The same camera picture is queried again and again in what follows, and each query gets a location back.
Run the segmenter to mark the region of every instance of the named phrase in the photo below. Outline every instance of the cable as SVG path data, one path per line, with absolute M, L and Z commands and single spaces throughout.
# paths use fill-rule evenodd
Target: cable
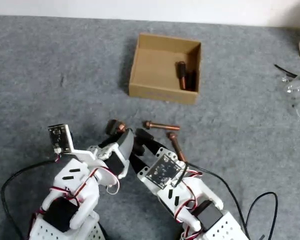
M 296 78 L 296 77 L 298 76 L 297 74 L 294 74 L 294 73 L 292 73 L 292 72 L 290 72 L 290 71 L 287 71 L 287 70 L 285 70 L 284 68 L 278 66 L 277 64 L 275 64 L 274 66 L 275 66 L 277 69 L 279 69 L 280 71 L 286 73 L 286 75 L 287 75 L 288 77 Z
M 189 192 L 191 193 L 191 195 L 194 198 L 194 205 L 190 209 L 195 209 L 198 206 L 198 200 L 197 200 L 197 197 L 196 197 L 194 191 L 184 181 L 181 181 L 181 182 L 185 185 L 185 187 L 189 190 Z
M 263 198 L 264 196 L 267 196 L 267 195 L 273 195 L 273 196 L 274 196 L 274 199 L 275 199 L 274 215 L 273 215 L 272 225 L 271 225 L 271 229 L 270 229 L 270 233 L 269 233 L 269 237 L 268 237 L 268 240 L 271 240 L 272 235 L 273 235 L 273 233 L 274 233 L 274 229 L 275 229 L 275 225 L 276 225 L 276 220 L 277 220 L 277 213 L 278 213 L 278 196 L 277 196 L 277 194 L 276 194 L 275 192 L 273 192 L 273 191 L 265 192 L 265 193 L 259 195 L 259 196 L 253 201 L 253 203 L 251 204 L 251 207 L 250 207 L 250 209 L 249 209 L 248 215 L 247 215 L 247 217 L 246 217 L 245 225 L 246 225 L 246 227 L 248 227 L 249 217 L 250 217 L 250 214 L 251 214 L 252 209 L 254 208 L 256 202 L 257 202 L 258 200 L 260 200 L 261 198 Z
M 221 182 L 224 183 L 224 185 L 225 185 L 226 188 L 228 189 L 229 193 L 231 194 L 231 196 L 232 196 L 232 198 L 233 198 L 233 200 L 234 200 L 234 202 L 235 202 L 236 208 L 238 209 L 239 216 L 240 216 L 240 220 L 241 220 L 241 222 L 242 222 L 242 226 L 243 226 L 245 235 L 246 235 L 246 237 L 247 237 L 248 239 L 250 239 L 250 236 L 249 236 L 249 233 L 248 233 L 248 229 L 247 229 L 247 226 L 246 226 L 246 223 L 245 223 L 245 219 L 244 219 L 244 216 L 243 216 L 241 207 L 240 207 L 240 205 L 239 205 L 239 202 L 238 202 L 238 200 L 237 200 L 237 198 L 236 198 L 234 192 L 233 192 L 233 191 L 231 190 L 231 188 L 229 187 L 228 183 L 227 183 L 222 177 L 220 177 L 219 175 L 215 174 L 215 173 L 212 172 L 212 171 L 206 170 L 206 169 L 204 169 L 204 168 L 202 168 L 202 167 L 199 167 L 199 166 L 197 166 L 197 165 L 194 165 L 194 164 L 192 164 L 192 163 L 190 163 L 190 162 L 188 163 L 188 165 L 191 166 L 191 167 L 193 167 L 193 168 L 196 168 L 196 169 L 198 169 L 198 170 L 200 170 L 200 171 L 202 171 L 202 172 L 204 172 L 204 173 L 210 174 L 210 175 L 212 175 L 212 176 L 218 178 Z
M 106 187 L 105 187 L 105 190 L 106 190 L 106 192 L 107 192 L 108 194 L 110 194 L 110 195 L 116 195 L 116 194 L 119 192 L 119 189 L 120 189 L 120 181 L 118 180 L 116 183 L 117 183 L 117 187 L 116 187 L 115 192 L 109 191 L 109 186 L 106 186 Z
M 38 162 L 36 164 L 33 164 L 33 165 L 27 166 L 25 168 L 22 168 L 21 170 L 19 170 L 16 173 L 12 174 L 11 177 L 9 177 L 8 180 L 5 181 L 5 183 L 1 187 L 1 201 L 2 201 L 2 206 L 3 206 L 4 213 L 5 213 L 8 221 L 11 223 L 11 225 L 14 228 L 14 230 L 16 231 L 16 233 L 17 233 L 17 235 L 18 235 L 18 237 L 19 237 L 20 240 L 24 240 L 25 238 L 24 238 L 24 236 L 22 234 L 22 231 L 20 230 L 20 228 L 18 227 L 17 223 L 15 222 L 15 220 L 13 219 L 13 217 L 11 216 L 11 214 L 9 212 L 7 201 L 6 201 L 6 194 L 5 194 L 6 187 L 8 186 L 8 184 L 13 179 L 15 179 L 17 176 L 23 174 L 24 172 L 26 172 L 28 170 L 31 170 L 31 169 L 35 169 L 37 167 L 44 166 L 44 165 L 54 164 L 55 162 L 56 162 L 56 160 L 47 160 L 47 161 Z
M 56 190 L 56 191 L 60 191 L 60 192 L 64 193 L 67 200 L 70 201 L 70 200 L 74 199 L 75 202 L 76 202 L 76 205 L 78 207 L 80 206 L 80 202 L 79 202 L 78 198 L 76 196 L 73 196 L 69 190 L 66 190 L 66 189 L 63 189 L 63 188 L 60 188 L 60 187 L 57 187 L 57 186 L 50 187 L 50 191 L 51 190 Z
M 202 230 L 199 230 L 199 231 L 193 232 L 192 235 L 188 236 L 189 230 L 190 230 L 190 227 L 188 226 L 186 228 L 186 230 L 183 233 L 181 233 L 182 240 L 194 240 L 196 237 L 198 237 L 201 234 L 201 231 L 202 231 Z
M 188 168 L 188 166 L 189 166 L 189 163 L 186 162 L 185 165 L 184 165 L 184 169 L 183 169 L 183 171 L 182 171 L 182 174 L 180 175 L 178 181 L 176 181 L 174 187 L 178 186 L 179 183 L 182 181 L 182 179 L 184 178 L 184 176 L 185 176 L 186 173 L 187 173 L 187 168 Z
M 189 176 L 187 176 L 188 178 L 194 178 L 196 176 L 202 176 L 203 175 L 202 172 L 191 170 L 191 169 L 188 169 L 186 172 L 191 173 Z
M 195 200 L 193 200 L 193 199 L 189 199 L 189 200 L 186 200 L 183 204 L 181 204 L 181 206 L 176 210 L 176 212 L 175 212 L 175 214 L 174 214 L 174 219 L 176 220 L 176 222 L 178 223 L 178 224 L 180 224 L 180 223 L 182 223 L 182 221 L 180 221 L 179 219 L 178 219 L 178 215 L 179 215 L 179 213 L 180 213 L 180 211 L 182 210 L 182 208 L 184 207 L 184 206 L 186 206 L 188 203 L 190 203 L 190 202 L 195 202 Z

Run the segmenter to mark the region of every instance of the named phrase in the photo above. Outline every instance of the copper screw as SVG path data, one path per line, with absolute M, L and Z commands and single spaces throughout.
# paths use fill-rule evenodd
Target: copper screw
M 184 76 L 181 78 L 181 89 L 186 90 L 186 78 Z
M 179 143 L 178 143 L 178 139 L 177 139 L 177 134 L 175 134 L 174 132 L 168 132 L 167 133 L 167 137 L 171 140 L 172 146 L 178 156 L 179 161 L 185 162 L 187 163 L 187 159 L 184 155 L 184 153 L 182 152 Z
M 186 63 L 184 61 L 178 61 L 176 68 L 177 76 L 180 80 L 180 87 L 182 90 L 186 90 Z
M 126 124 L 123 122 L 120 122 L 119 126 L 117 127 L 118 133 L 124 133 L 126 131 Z
M 166 125 L 166 124 L 161 124 L 161 123 L 154 123 L 152 121 L 145 121 L 144 127 L 146 129 L 156 128 L 156 129 L 167 129 L 167 130 L 172 130 L 172 131 L 180 130 L 180 127 L 176 126 L 176 125 Z

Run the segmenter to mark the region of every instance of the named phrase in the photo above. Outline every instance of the white wall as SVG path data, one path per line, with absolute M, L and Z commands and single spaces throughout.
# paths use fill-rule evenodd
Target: white wall
M 0 15 L 300 28 L 300 0 L 0 0 Z

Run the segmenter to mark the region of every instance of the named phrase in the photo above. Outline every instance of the white wire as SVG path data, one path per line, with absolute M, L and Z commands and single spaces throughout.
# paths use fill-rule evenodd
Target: white wire
M 108 189 L 109 189 L 109 186 L 106 186 L 106 192 L 108 193 L 108 194 L 110 194 L 110 195 L 116 195 L 118 192 L 119 192 L 119 189 L 120 189 L 120 182 L 119 182 L 119 179 L 117 178 L 116 179 L 116 183 L 117 183 L 117 188 L 116 188 L 116 190 L 115 190 L 115 192 L 110 192 Z

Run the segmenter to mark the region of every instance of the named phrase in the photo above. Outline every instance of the electronic component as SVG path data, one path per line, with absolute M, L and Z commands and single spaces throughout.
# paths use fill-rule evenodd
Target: electronic component
M 118 176 L 125 169 L 125 165 L 122 163 L 120 158 L 114 152 L 110 155 L 110 157 L 104 160 L 104 163 L 110 169 L 112 173 Z
M 70 220 L 78 208 L 64 197 L 59 197 L 51 203 L 43 215 L 43 220 L 64 233 L 70 229 Z
M 67 124 L 49 126 L 48 130 L 56 154 L 71 153 L 74 150 L 71 133 Z
M 163 189 L 173 179 L 181 167 L 167 155 L 163 155 L 148 171 L 146 178 Z
M 201 222 L 204 232 L 208 231 L 223 217 L 221 211 L 210 200 L 201 203 L 192 214 Z

